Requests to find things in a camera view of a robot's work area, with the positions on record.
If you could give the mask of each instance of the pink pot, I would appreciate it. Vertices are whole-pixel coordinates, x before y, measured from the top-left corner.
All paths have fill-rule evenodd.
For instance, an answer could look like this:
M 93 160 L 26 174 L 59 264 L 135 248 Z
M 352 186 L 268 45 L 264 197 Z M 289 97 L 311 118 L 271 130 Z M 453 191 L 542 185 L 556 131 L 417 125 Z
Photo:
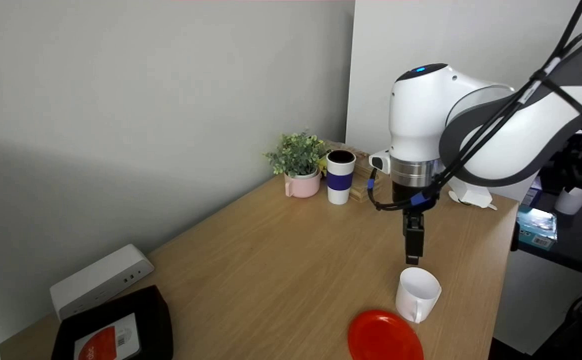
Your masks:
M 284 174 L 284 193 L 295 198 L 309 198 L 320 190 L 320 173 L 316 169 L 310 175 L 298 175 L 293 178 Z

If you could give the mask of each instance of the white cup with blue band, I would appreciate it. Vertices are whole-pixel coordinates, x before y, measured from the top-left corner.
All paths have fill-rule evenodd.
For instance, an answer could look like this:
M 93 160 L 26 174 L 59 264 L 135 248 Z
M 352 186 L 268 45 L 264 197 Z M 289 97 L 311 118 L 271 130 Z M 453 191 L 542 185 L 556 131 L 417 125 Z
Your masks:
M 349 200 L 356 156 L 346 150 L 331 151 L 327 155 L 327 196 L 329 202 L 343 205 Z

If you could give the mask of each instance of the table surface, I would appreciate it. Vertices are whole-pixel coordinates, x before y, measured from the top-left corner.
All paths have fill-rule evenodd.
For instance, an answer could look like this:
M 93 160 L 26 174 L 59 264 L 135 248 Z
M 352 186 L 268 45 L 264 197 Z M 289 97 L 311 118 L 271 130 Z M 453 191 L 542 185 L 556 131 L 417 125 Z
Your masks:
M 445 191 L 425 214 L 419 266 L 442 294 L 426 321 L 409 324 L 427 360 L 488 357 L 518 208 L 493 203 L 499 210 L 466 206 Z M 158 286 L 175 360 L 349 359 L 349 322 L 395 311 L 404 246 L 400 212 L 332 205 L 324 183 L 312 198 L 287 198 L 277 176 L 150 253 L 156 270 L 124 294 Z M 49 359 L 58 326 L 44 317 L 1 343 L 1 359 Z
M 549 251 L 520 241 L 519 249 L 582 273 L 582 207 L 573 216 L 554 209 L 557 196 L 543 193 L 535 208 L 557 216 L 558 241 Z

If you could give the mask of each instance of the potted plant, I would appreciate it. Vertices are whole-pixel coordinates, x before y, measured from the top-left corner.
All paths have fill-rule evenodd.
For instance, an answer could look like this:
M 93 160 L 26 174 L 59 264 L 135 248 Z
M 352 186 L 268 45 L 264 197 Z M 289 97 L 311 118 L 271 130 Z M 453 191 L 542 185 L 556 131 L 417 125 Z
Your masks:
M 264 154 L 274 174 L 284 174 L 286 196 L 309 198 L 320 189 L 318 161 L 326 154 L 325 142 L 306 131 L 282 134 L 275 151 Z

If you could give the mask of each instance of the white wall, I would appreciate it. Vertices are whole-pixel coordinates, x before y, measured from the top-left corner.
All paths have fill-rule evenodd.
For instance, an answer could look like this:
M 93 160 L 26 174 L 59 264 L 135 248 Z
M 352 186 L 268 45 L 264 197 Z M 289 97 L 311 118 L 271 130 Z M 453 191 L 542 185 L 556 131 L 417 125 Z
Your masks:
M 0 342 L 265 182 L 280 133 L 343 141 L 353 6 L 0 1 Z
M 520 87 L 542 66 L 577 0 L 358 1 L 353 23 L 346 142 L 387 148 L 389 95 L 405 71 L 442 62 Z M 576 34 L 582 31 L 582 18 Z M 521 199 L 531 179 L 496 191 Z

